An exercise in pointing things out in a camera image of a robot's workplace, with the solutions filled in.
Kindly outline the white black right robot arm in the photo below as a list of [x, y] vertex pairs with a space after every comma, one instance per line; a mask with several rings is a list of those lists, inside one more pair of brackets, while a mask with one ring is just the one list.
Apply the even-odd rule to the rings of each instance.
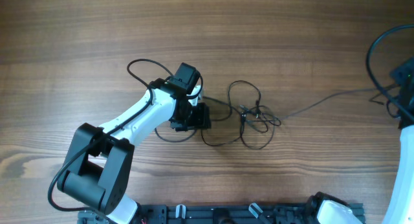
[[[413, 114], [413, 58], [408, 59], [390, 72], [400, 86], [397, 102]], [[400, 162], [390, 204], [383, 223], [413, 223], [413, 118], [402, 110], [400, 117]]]

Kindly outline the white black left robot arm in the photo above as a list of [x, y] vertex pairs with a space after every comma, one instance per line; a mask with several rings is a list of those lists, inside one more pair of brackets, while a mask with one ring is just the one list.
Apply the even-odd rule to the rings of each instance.
[[175, 131], [208, 129], [202, 89], [200, 72], [182, 63], [176, 73], [146, 84], [145, 95], [120, 116], [100, 126], [82, 124], [50, 184], [49, 203], [63, 210], [52, 199], [57, 188], [83, 203], [80, 212], [110, 223], [147, 223], [140, 205], [125, 193], [135, 148], [164, 122]]

